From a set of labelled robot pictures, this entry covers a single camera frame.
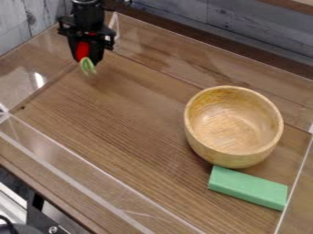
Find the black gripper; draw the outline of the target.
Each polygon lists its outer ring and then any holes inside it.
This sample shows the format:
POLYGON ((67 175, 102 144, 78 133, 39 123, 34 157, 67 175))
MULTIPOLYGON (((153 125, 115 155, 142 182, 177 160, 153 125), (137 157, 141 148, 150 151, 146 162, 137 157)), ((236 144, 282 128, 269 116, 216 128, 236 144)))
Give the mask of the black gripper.
POLYGON ((105 49, 113 49, 106 40, 103 0, 71 0, 72 13, 58 18, 58 33, 67 37, 67 42, 76 59, 79 41, 90 43, 90 59, 97 65, 105 56, 105 49))

